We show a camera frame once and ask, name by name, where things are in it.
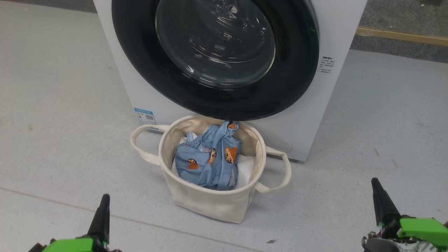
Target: beige fabric basket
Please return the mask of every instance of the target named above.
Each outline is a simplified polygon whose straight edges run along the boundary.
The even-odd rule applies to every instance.
[[[181,137],[190,131],[202,134],[211,124],[221,125],[222,120],[202,117],[187,116],[171,124],[143,125],[138,127],[131,135],[131,145],[140,153],[142,158],[149,163],[160,165],[171,191],[174,204],[190,209],[196,213],[226,221],[241,223],[244,219],[255,191],[267,193],[285,187],[291,180],[291,164],[284,152],[267,147],[259,132],[248,123],[240,122],[240,129],[235,133],[236,139],[242,140],[241,154],[255,156],[254,169],[250,181],[242,188],[230,191],[215,191],[187,182],[171,172],[171,166]],[[141,150],[136,146],[137,136],[147,129],[164,131],[159,145],[159,154],[154,155]],[[258,182],[266,164],[266,154],[282,157],[285,167],[285,178],[275,188]]]

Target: green plastic part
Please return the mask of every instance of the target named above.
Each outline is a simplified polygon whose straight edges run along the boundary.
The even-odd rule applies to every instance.
[[[415,237],[437,247],[448,246],[448,228],[436,219],[401,218],[398,237]]]
[[[43,252],[92,252],[92,248],[92,238],[79,238],[54,241]]]

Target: cartoon print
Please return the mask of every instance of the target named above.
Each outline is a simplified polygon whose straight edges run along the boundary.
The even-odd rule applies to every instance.
[[[213,148],[213,149],[211,150],[210,160],[209,160],[207,163],[209,163],[210,165],[212,165],[212,164],[213,164],[213,161],[215,161],[215,158],[216,158],[216,150],[215,150],[215,148]]]
[[[230,122],[228,123],[227,127],[228,127],[229,129],[232,129],[232,130],[236,130],[236,129],[237,129],[237,125],[236,125],[234,122],[232,122],[232,121],[230,121]]]
[[[228,163],[234,164],[235,159],[237,158],[237,147],[235,146],[233,148],[230,148],[229,146],[226,145],[224,152],[225,152],[225,155],[224,155],[225,160]]]
[[[193,158],[190,158],[188,160],[188,163],[190,165],[187,167],[187,169],[190,169],[190,170],[197,170],[197,169],[199,169],[198,163],[196,163],[196,160],[194,160]]]

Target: front-loading washing machine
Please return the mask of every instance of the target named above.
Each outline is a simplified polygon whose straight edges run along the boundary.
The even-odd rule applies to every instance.
[[[366,0],[94,0],[141,124],[250,121],[305,161]]]

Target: blue clothing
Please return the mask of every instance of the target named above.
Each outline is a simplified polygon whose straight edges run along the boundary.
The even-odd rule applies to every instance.
[[[179,176],[196,185],[214,190],[231,190],[238,181],[238,154],[241,140],[232,135],[238,122],[212,124],[204,134],[181,143],[176,150],[176,169]]]

